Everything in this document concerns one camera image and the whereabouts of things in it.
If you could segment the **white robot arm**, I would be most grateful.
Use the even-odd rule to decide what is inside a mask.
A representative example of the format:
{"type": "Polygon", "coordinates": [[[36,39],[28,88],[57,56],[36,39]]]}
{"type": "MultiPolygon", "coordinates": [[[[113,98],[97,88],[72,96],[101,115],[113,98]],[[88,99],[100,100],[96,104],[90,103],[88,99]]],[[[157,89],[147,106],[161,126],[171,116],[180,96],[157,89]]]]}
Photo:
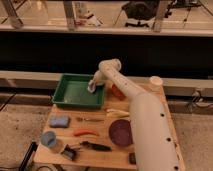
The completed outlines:
{"type": "Polygon", "coordinates": [[[111,80],[130,100],[129,113],[138,171],[184,171],[164,104],[120,73],[119,59],[103,60],[90,84],[111,80]]]}

